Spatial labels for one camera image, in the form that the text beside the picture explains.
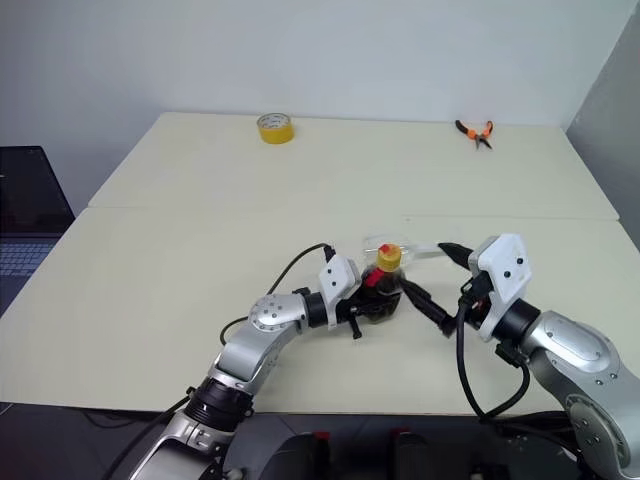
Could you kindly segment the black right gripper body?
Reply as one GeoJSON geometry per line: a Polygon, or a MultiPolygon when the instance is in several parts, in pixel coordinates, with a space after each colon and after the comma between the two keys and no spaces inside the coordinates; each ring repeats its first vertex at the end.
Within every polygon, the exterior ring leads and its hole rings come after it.
{"type": "Polygon", "coordinates": [[[479,329],[491,308],[489,293],[492,291],[493,284],[487,272],[481,271],[470,278],[460,288],[456,324],[466,323],[474,329],[479,329]]]}

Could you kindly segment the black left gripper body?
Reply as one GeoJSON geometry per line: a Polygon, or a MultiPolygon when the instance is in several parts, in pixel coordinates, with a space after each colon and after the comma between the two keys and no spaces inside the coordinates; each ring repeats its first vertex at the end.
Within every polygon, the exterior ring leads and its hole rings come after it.
{"type": "Polygon", "coordinates": [[[343,299],[336,305],[336,319],[338,324],[346,323],[351,328],[352,338],[358,340],[362,337],[358,319],[367,313],[367,299],[361,294],[354,294],[348,299],[343,299]]]}

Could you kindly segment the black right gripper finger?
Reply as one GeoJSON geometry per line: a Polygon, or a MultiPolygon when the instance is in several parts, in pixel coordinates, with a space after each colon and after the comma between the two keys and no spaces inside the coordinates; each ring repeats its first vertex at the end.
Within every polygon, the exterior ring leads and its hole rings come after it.
{"type": "Polygon", "coordinates": [[[469,257],[473,250],[454,242],[441,242],[438,247],[456,264],[469,269],[469,257]]]}
{"type": "Polygon", "coordinates": [[[411,304],[431,320],[449,338],[456,330],[456,320],[447,311],[432,300],[431,294],[418,284],[403,279],[401,287],[411,304]]]}

